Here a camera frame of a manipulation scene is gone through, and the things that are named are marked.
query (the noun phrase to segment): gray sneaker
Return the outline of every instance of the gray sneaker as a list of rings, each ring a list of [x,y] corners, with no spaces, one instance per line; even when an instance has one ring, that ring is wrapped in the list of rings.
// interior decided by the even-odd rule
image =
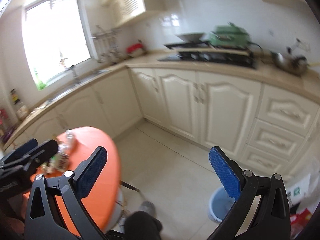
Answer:
[[[150,216],[154,217],[156,214],[156,208],[155,205],[153,203],[151,203],[150,201],[144,201],[138,211],[144,211],[146,213],[148,213]]]

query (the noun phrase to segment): window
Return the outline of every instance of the window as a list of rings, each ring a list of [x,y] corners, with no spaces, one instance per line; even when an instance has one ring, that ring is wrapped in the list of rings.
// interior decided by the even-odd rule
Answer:
[[[66,67],[90,58],[77,0],[45,0],[27,9],[23,41],[39,90]]]

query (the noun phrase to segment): white bag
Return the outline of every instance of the white bag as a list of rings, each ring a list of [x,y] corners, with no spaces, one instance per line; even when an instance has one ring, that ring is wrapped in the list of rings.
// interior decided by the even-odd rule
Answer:
[[[289,208],[311,196],[318,185],[320,164],[317,158],[312,157],[311,162],[285,186]]]

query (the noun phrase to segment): orange table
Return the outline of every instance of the orange table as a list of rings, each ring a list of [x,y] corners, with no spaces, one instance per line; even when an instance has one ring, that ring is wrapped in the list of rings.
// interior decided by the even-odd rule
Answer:
[[[93,127],[80,127],[73,129],[73,132],[77,142],[75,148],[70,153],[69,170],[74,171],[78,164],[81,161],[86,160],[98,146],[104,147],[108,153],[107,164],[100,173],[89,196],[81,200],[92,219],[103,231],[113,213],[119,190],[121,172],[118,151],[113,140],[99,129]],[[66,140],[65,133],[59,135],[58,139],[64,142]],[[46,175],[46,177],[56,177],[60,175],[62,175],[62,173],[56,171],[49,176]],[[69,217],[62,198],[57,197],[57,202],[69,231],[79,235]]]

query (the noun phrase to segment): countertop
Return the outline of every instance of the countertop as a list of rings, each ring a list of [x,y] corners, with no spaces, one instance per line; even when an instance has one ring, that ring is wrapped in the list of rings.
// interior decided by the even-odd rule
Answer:
[[[205,63],[205,62],[164,62],[158,59],[168,56],[168,52],[158,52],[147,54],[138,58],[133,58],[116,64],[114,66],[103,65],[101,69],[109,69],[109,72],[94,76],[87,82],[81,83],[74,87],[68,93],[59,97],[58,100],[53,100],[42,109],[38,109],[30,114],[22,124],[16,129],[14,134],[4,145],[6,149],[22,132],[24,132],[30,125],[45,113],[53,109],[56,105],[69,98],[74,93],[93,85],[95,82],[106,78],[113,73],[116,73],[125,68],[168,68],[168,69],[181,69],[181,70],[194,70],[219,73],[224,75],[231,75],[242,77],[246,79],[256,80],[265,84],[273,85],[290,92],[301,95],[320,104],[320,79],[318,73],[308,69],[301,77],[294,76],[284,72],[274,65],[264,64],[258,60],[257,69],[250,69],[246,67],[239,67],[234,65],[219,64],[219,63]]]

